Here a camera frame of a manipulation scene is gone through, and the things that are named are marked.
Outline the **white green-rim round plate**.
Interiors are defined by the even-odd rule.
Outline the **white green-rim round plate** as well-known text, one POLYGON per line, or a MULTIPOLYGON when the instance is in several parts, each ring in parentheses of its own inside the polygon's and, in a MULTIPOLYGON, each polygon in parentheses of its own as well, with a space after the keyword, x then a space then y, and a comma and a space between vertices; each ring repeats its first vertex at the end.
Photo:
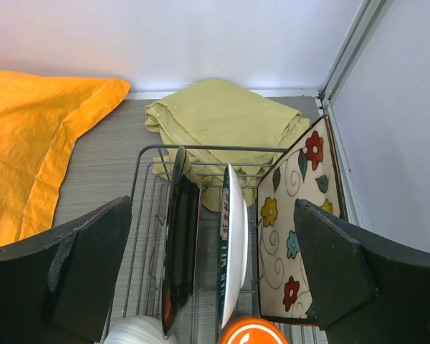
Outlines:
POLYGON ((219 220, 217 317, 219 327, 229 322, 241 288, 244 286, 248 260, 248 210, 239 179, 232 165, 227 165, 221 190, 219 220))

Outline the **black striped-rim round plate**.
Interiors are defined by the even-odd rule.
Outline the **black striped-rim round plate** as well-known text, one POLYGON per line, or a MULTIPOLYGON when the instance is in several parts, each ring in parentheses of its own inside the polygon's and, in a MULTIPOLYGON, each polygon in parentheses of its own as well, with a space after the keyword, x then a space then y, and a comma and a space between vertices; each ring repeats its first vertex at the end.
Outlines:
POLYGON ((194 294, 200 193, 189 152, 181 146, 171 175, 163 257, 161 322, 166 339, 194 294))

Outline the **square floral ceramic plate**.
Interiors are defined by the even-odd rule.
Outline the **square floral ceramic plate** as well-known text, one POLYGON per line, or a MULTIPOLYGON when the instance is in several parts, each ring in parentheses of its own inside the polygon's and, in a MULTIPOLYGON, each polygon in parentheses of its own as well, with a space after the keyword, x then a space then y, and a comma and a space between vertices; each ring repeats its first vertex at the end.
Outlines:
POLYGON ((318 118, 273 164, 257 187, 259 314, 277 323, 317 324, 295 228, 304 199, 347 219, 330 118, 318 118))

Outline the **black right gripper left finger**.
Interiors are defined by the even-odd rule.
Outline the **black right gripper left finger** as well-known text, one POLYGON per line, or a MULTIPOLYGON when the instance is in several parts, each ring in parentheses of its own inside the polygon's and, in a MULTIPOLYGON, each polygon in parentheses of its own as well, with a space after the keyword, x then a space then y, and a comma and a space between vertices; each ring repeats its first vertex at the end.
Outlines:
POLYGON ((98 343, 132 221, 129 196, 0 247, 0 343, 98 343))

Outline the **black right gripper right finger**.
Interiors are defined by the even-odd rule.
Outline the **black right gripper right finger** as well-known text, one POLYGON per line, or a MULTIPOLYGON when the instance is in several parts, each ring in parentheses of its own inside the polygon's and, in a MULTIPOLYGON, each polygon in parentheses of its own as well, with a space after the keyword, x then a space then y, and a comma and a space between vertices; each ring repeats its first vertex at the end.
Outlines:
POLYGON ((295 228, 329 343, 430 343, 430 253, 295 202, 295 228))

